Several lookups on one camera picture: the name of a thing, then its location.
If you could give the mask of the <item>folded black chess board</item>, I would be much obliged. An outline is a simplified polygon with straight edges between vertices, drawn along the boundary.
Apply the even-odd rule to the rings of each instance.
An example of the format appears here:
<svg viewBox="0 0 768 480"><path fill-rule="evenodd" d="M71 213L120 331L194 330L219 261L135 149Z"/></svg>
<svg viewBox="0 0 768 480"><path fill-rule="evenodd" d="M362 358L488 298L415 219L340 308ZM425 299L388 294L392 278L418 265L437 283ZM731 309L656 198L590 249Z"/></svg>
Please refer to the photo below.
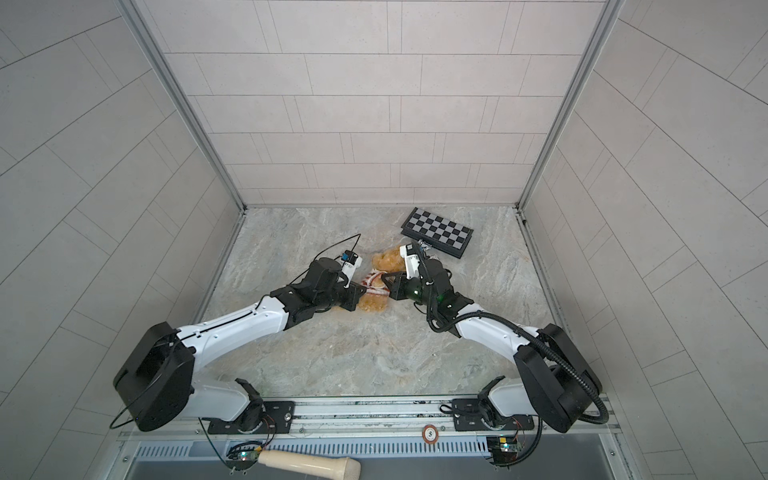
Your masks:
<svg viewBox="0 0 768 480"><path fill-rule="evenodd" d="M415 207L401 225L401 233L460 259L474 230L438 214Z"/></svg>

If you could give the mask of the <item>green circuit board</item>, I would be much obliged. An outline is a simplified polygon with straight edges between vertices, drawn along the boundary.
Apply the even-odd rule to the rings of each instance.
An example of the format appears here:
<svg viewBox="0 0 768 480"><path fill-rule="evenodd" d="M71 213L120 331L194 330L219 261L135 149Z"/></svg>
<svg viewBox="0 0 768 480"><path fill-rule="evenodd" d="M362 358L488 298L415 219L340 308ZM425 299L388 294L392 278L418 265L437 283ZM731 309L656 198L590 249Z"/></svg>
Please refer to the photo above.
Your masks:
<svg viewBox="0 0 768 480"><path fill-rule="evenodd" d="M510 466L517 461L520 443L516 437L488 436L486 444L491 464L495 466Z"/></svg>
<svg viewBox="0 0 768 480"><path fill-rule="evenodd" d="M227 451L227 460L235 471L245 471L254 466L263 451L263 443L259 441L243 442L232 446Z"/></svg>

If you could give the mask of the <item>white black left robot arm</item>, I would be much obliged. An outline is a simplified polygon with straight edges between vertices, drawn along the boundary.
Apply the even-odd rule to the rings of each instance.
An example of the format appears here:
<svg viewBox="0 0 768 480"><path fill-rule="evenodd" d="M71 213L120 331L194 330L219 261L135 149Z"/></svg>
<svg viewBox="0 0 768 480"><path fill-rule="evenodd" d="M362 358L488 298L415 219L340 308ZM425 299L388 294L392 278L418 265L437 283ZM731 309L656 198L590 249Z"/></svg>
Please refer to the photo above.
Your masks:
<svg viewBox="0 0 768 480"><path fill-rule="evenodd" d="M362 264L346 251L311 262L304 278L255 304L214 320L174 328L150 327L113 380L130 420L143 432L176 418L220 420L241 433L259 428L266 415L261 395L246 380L206 382L214 360L261 337L290 329L333 307L355 310L366 292L352 277Z"/></svg>

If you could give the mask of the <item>aluminium corner frame post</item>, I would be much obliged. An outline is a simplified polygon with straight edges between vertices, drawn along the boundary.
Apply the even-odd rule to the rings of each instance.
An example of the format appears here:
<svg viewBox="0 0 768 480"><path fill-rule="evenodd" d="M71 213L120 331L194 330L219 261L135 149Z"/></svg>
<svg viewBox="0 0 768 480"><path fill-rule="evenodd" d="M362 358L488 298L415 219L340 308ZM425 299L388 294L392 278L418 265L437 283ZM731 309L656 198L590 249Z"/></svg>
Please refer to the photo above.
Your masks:
<svg viewBox="0 0 768 480"><path fill-rule="evenodd" d="M172 72L169 62L166 60L157 41L153 37L136 2L131 0L116 0L115 3L193 139L220 177L225 189L230 194L230 197L233 199L240 213L244 214L247 209L246 205L242 201L231 176L226 171L226 168L207 133L204 131L199 116L192 108L192 104Z"/></svg>
<svg viewBox="0 0 768 480"><path fill-rule="evenodd" d="M521 199L517 204L517 210L521 215L524 214L525 209L532 200L534 191L544 173L551 155L553 154L557 141L561 136L570 115L575 109L578 98L587 83L590 73L596 65L603 45L607 41L610 31L618 18L622 4L623 1L621 0L608 0L601 10L595 28L570 81L562 104L557 111L557 115L547 134L541 152L534 164L531 176L527 181Z"/></svg>

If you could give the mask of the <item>aluminium corner frame post right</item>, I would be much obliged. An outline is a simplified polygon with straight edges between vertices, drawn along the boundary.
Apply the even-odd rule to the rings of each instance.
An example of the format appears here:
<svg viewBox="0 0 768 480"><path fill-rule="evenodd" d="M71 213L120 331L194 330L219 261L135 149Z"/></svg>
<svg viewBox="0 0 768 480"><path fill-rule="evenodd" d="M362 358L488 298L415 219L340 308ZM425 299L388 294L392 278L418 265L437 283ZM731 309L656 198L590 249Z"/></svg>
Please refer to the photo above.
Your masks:
<svg viewBox="0 0 768 480"><path fill-rule="evenodd" d="M607 41L610 31L618 18L622 4L623 1L621 0L608 0L601 10L595 28L570 81L562 104L557 111L557 115L547 134L541 152L534 164L531 176L527 181L521 199L517 204L517 210L521 215L524 214L525 209L532 200L534 191L544 173L551 155L553 154L557 141L561 136L570 115L575 109L578 98L587 83L590 73L596 65L603 45Z"/></svg>

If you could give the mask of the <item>red white striped knit sweater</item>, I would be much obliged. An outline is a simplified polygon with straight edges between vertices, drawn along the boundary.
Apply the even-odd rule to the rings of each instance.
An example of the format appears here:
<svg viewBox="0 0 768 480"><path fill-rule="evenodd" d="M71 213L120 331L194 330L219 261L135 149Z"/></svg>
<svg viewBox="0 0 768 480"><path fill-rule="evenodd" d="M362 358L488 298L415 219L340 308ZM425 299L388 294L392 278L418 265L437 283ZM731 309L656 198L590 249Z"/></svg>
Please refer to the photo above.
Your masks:
<svg viewBox="0 0 768 480"><path fill-rule="evenodd" d="M366 288L367 294L383 297L390 295L390 290L382 280L383 275L383 271L372 270L361 280L361 285Z"/></svg>

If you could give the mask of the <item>red white poker chip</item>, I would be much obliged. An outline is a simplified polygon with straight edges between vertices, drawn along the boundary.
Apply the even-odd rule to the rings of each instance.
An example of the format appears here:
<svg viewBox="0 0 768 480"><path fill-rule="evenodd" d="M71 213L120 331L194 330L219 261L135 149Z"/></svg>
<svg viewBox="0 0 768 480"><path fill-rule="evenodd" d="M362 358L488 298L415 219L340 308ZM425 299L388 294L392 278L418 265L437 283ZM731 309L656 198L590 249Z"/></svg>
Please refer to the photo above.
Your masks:
<svg viewBox="0 0 768 480"><path fill-rule="evenodd" d="M428 445L434 445L439 440L439 431L435 425L425 425L421 433L423 441Z"/></svg>

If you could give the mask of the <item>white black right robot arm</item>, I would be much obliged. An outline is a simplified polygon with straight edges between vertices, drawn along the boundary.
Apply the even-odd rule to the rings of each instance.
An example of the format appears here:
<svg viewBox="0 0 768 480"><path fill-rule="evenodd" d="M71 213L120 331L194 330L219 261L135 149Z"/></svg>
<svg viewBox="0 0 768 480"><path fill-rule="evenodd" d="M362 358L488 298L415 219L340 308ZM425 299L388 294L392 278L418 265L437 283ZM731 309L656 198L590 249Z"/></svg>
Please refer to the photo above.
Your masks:
<svg viewBox="0 0 768 480"><path fill-rule="evenodd" d="M483 309L453 288L442 262L417 242L400 246L399 254L405 269L382 276L391 298L423 307L433 332L474 341L515 364L517 381L499 376L477 396L476 414L487 427L533 415L560 433L578 421L608 422L602 384L562 328L523 326Z"/></svg>

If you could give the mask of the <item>right green circuit board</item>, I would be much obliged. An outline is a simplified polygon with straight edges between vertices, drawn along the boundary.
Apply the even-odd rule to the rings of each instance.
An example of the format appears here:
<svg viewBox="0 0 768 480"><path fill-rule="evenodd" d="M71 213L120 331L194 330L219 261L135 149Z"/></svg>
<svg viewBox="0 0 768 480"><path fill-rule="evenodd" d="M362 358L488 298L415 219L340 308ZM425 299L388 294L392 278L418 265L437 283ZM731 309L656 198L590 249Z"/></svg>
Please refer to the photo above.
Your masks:
<svg viewBox="0 0 768 480"><path fill-rule="evenodd" d="M495 466L510 466L517 461L520 443L516 437L488 436L486 444L491 464Z"/></svg>

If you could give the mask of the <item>aluminium front rail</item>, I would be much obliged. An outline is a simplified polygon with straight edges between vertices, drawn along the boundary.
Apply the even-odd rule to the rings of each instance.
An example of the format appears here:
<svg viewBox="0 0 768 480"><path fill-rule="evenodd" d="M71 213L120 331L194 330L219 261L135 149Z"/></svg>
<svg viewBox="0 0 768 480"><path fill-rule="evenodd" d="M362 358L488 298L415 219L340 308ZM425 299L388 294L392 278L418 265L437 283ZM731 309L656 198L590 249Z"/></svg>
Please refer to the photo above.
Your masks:
<svg viewBox="0 0 768 480"><path fill-rule="evenodd" d="M363 479L633 479L615 422L576 422L560 433L537 416L517 416L501 429L476 414L473 395L274 398L263 424L241 433L220 420L177 419L142 432L123 430L106 475L110 479L324 479L256 463L231 468L234 445L259 441L278 450L326 458L349 457ZM439 440L426 444L425 425ZM517 461L489 462L488 436L516 437Z"/></svg>

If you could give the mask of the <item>aluminium corner frame post left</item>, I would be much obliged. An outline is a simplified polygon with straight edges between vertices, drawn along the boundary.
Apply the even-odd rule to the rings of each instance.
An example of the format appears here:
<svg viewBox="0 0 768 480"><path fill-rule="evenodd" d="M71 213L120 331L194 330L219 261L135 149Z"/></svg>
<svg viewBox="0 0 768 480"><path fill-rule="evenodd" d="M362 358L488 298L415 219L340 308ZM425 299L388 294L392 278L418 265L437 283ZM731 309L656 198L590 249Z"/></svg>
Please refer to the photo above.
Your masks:
<svg viewBox="0 0 768 480"><path fill-rule="evenodd" d="M193 139L220 177L225 189L230 194L230 197L233 199L240 213L244 214L247 209L246 205L242 201L231 176L226 171L226 168L207 133L204 131L199 116L192 108L192 104L172 72L169 62L166 60L157 41L153 37L136 2L131 0L116 0L115 3Z"/></svg>

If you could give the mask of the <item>tan plush teddy bear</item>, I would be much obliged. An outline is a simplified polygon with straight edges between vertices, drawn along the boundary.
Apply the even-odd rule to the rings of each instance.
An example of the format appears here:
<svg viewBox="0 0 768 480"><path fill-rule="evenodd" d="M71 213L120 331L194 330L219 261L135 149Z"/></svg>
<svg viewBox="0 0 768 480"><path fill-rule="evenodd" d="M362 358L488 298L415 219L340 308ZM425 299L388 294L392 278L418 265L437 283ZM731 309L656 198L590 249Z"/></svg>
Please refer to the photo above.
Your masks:
<svg viewBox="0 0 768 480"><path fill-rule="evenodd" d="M361 284L366 287L366 293L360 298L357 308L369 313L385 311L389 303L390 290L383 281L383 275L405 270L405 262L399 246L375 253L372 258L372 270L361 281Z"/></svg>

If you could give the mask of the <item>left green circuit board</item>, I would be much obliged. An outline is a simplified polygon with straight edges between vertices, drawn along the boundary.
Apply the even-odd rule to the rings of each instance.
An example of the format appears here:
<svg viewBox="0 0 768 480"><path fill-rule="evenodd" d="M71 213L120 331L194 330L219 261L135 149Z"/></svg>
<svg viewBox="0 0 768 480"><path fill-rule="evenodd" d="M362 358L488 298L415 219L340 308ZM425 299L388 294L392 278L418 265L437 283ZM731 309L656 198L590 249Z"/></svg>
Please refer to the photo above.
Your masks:
<svg viewBox="0 0 768 480"><path fill-rule="evenodd" d="M227 451L227 460L235 471L245 471L254 466L263 451L263 443L259 441L243 442L232 446Z"/></svg>

